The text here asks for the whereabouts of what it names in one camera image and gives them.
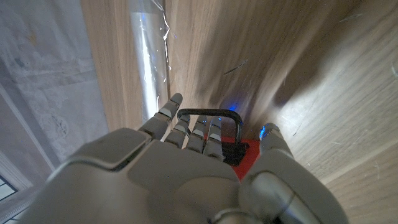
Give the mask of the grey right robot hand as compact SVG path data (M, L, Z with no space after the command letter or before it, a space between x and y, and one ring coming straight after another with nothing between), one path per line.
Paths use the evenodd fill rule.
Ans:
M243 178L223 152L231 110L183 109L177 93L138 130L83 145L48 178L21 223L347 223L333 194L293 157L278 126L259 135Z

